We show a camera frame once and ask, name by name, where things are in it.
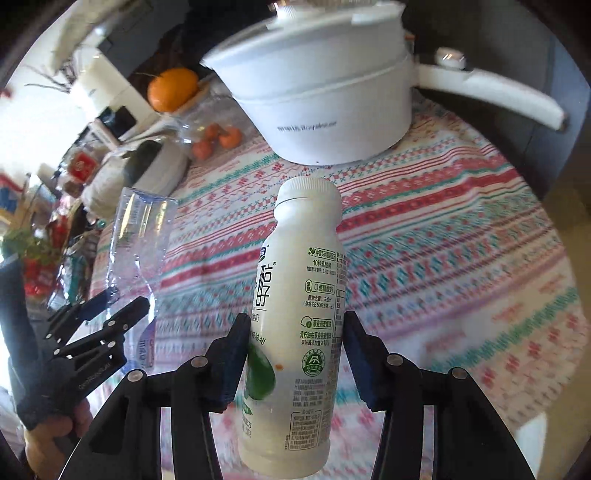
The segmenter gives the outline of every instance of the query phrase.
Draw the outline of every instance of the screw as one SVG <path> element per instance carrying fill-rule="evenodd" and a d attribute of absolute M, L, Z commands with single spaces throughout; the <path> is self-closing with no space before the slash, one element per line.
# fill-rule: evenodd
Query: screw
<path fill-rule="evenodd" d="M 453 368 L 452 375 L 458 380 L 465 380 L 468 378 L 468 372 L 466 372 L 463 368 L 460 367 Z"/>
<path fill-rule="evenodd" d="M 196 356 L 191 360 L 191 366 L 195 368 L 202 368 L 205 367 L 205 365 L 207 365 L 207 358 L 203 355 Z"/>
<path fill-rule="evenodd" d="M 143 376 L 144 372 L 141 370 L 132 370 L 127 374 L 127 380 L 130 382 L 137 382 L 138 380 L 141 380 Z"/>
<path fill-rule="evenodd" d="M 386 357 L 386 361 L 388 365 L 392 365 L 393 367 L 400 367 L 404 363 L 404 358 L 400 355 L 396 355 L 395 353 L 391 353 Z"/>

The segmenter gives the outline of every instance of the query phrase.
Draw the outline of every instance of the orange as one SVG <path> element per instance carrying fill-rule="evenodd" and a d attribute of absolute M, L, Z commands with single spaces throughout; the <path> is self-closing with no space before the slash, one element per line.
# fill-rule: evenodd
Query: orange
<path fill-rule="evenodd" d="M 199 77 L 189 69 L 162 72 L 148 85 L 148 101 L 157 112 L 174 112 L 199 90 Z"/>
<path fill-rule="evenodd" d="M 219 141 L 223 148 L 236 148 L 242 141 L 242 132 L 237 127 L 226 127 L 220 133 Z"/>
<path fill-rule="evenodd" d="M 199 142 L 195 142 L 191 146 L 191 150 L 196 159 L 203 161 L 212 156 L 213 145 L 209 140 L 201 140 Z"/>
<path fill-rule="evenodd" d="M 206 140 L 213 142 L 213 141 L 217 140 L 217 138 L 220 134 L 220 130 L 221 129 L 218 124 L 211 124 L 211 125 L 209 125 L 209 127 L 207 127 L 205 129 L 203 136 L 205 137 Z"/>

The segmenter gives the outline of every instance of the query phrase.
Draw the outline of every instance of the dark green vegetable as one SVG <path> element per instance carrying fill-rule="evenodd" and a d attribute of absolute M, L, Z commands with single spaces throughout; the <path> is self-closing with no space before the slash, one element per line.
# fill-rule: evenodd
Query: dark green vegetable
<path fill-rule="evenodd" d="M 142 142 L 137 150 L 129 152 L 129 158 L 123 170 L 125 184 L 132 186 L 145 173 L 162 149 L 162 144 L 154 140 Z"/>

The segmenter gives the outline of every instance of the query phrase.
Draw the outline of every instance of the white cooking pot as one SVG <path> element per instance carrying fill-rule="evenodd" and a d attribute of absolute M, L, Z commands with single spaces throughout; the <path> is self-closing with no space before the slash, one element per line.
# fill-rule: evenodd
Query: white cooking pot
<path fill-rule="evenodd" d="M 414 63 L 405 46 L 404 5 L 325 11 L 287 0 L 277 16 L 228 38 L 202 60 L 215 70 L 282 158 L 334 165 L 371 157 L 411 123 L 411 87 L 484 100 L 560 129 L 566 114 L 526 85 L 464 70 L 440 48 L 438 65 Z"/>

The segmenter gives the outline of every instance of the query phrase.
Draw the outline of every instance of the patterned tablecloth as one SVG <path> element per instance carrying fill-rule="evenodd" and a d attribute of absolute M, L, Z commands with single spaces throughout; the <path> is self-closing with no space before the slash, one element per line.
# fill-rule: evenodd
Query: patterned tablecloth
<path fill-rule="evenodd" d="M 324 177 L 339 188 L 347 308 L 391 352 L 440 372 L 465 367 L 512 429 L 557 398 L 588 334 L 557 232 L 499 151 L 424 99 L 414 102 L 408 134 L 370 160 L 295 165 L 256 137 L 189 170 L 173 194 L 180 208 L 158 294 L 157 371 L 202 354 L 236 314 L 250 311 L 259 249 L 275 225 L 277 191 L 297 175 Z M 99 245 L 94 293 L 105 285 L 110 235 L 105 231 Z M 100 401 L 118 378 L 103 386 Z M 164 417 L 163 466 L 170 468 Z M 252 478 L 238 457 L 235 419 L 235 408 L 212 414 L 222 471 L 226 479 Z M 359 399 L 343 354 L 330 457 L 316 477 L 369 478 L 381 420 Z M 427 422 L 425 478 L 432 430 Z"/>

